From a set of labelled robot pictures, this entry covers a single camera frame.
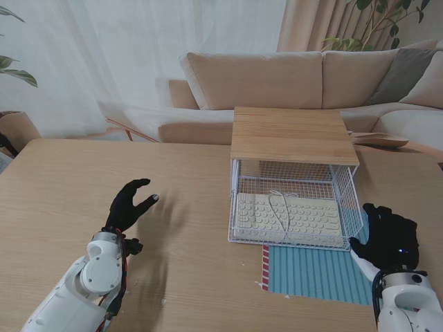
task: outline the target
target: white keyboard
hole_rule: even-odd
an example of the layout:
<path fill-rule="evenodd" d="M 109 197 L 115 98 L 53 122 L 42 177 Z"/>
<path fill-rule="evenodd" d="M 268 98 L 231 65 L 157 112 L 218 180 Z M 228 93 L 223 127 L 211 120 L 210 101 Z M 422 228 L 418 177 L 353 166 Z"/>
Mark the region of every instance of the white keyboard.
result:
<path fill-rule="evenodd" d="M 275 194 L 239 194 L 237 197 L 233 232 L 236 239 L 343 245 L 340 216 L 334 200 L 285 196 L 285 204 L 284 198 Z"/>

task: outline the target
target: white sheer curtain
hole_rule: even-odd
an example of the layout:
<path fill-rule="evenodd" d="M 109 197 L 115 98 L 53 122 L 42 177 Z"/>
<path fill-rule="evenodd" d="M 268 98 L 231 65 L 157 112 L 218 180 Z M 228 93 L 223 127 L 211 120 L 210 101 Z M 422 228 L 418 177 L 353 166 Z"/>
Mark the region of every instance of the white sheer curtain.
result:
<path fill-rule="evenodd" d="M 157 77 L 183 77 L 185 52 L 273 53 L 285 0 L 3 0 L 0 55 L 38 88 L 0 75 L 0 110 L 46 137 L 103 132 L 97 100 L 158 104 Z"/>

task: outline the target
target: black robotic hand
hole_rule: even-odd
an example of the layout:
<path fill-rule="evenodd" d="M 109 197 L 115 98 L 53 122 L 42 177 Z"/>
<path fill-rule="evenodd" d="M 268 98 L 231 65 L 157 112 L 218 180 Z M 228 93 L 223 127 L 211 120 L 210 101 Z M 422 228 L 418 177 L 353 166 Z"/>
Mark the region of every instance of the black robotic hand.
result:
<path fill-rule="evenodd" d="M 135 224 L 137 219 L 149 210 L 159 200 L 158 195 L 152 195 L 137 206 L 132 199 L 137 189 L 149 185 L 151 180 L 141 178 L 126 184 L 117 194 L 109 209 L 109 216 L 105 228 L 118 228 L 122 233 Z"/>
<path fill-rule="evenodd" d="M 363 245 L 354 237 L 350 238 L 351 248 L 357 256 L 366 259 L 380 270 L 406 266 L 416 269 L 419 260 L 417 224 L 390 208 L 363 205 L 369 218 L 369 239 Z"/>

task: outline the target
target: white wire rack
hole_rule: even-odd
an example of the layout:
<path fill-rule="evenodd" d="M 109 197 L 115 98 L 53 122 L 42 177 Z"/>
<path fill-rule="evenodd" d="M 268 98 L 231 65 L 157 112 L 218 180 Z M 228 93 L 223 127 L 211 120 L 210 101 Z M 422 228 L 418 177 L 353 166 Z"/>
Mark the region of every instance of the white wire rack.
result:
<path fill-rule="evenodd" d="M 327 250 L 349 250 L 349 238 L 363 227 L 359 202 L 352 180 L 353 167 L 274 161 L 231 161 L 231 209 L 228 240 L 271 246 L 291 246 Z M 339 234 L 307 234 L 286 230 L 254 229 L 242 223 L 244 204 L 251 197 L 272 193 L 300 199 L 316 199 L 337 207 Z"/>

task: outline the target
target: throw pillow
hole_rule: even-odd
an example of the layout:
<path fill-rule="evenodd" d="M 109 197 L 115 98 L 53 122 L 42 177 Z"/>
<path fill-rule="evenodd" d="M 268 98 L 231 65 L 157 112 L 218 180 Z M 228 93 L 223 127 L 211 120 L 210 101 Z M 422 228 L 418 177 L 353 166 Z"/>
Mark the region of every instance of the throw pillow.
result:
<path fill-rule="evenodd" d="M 406 97 L 422 78 L 437 51 L 400 48 L 374 95 L 365 105 L 398 102 Z"/>
<path fill-rule="evenodd" d="M 421 80 L 400 102 L 443 109 L 443 52 L 434 55 Z"/>

